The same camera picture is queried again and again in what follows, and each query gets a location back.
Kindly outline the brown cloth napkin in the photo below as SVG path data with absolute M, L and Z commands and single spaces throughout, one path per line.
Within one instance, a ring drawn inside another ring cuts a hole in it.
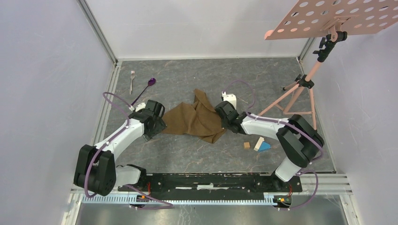
M 193 104 L 182 102 L 166 112 L 162 119 L 167 125 L 163 134 L 187 134 L 215 143 L 226 132 L 206 93 L 199 89 L 194 90 Z

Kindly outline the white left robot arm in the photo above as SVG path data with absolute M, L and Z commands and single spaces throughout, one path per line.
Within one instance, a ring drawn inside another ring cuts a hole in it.
M 84 145 L 78 154 L 73 183 L 84 189 L 87 197 L 107 196 L 115 187 L 130 185 L 136 191 L 147 186 L 146 169 L 128 164 L 117 166 L 118 157 L 135 140 L 151 140 L 166 127 L 165 107 L 148 100 L 128 115 L 125 122 L 110 136 L 91 146 Z

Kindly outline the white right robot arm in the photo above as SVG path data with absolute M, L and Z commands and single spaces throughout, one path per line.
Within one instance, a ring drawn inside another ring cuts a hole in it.
M 232 103 L 223 101 L 215 107 L 222 128 L 235 134 L 259 135 L 278 140 L 286 158 L 273 172 L 271 186 L 284 191 L 298 172 L 313 162 L 325 144 L 306 119 L 294 114 L 290 118 L 273 119 L 249 112 L 239 114 Z

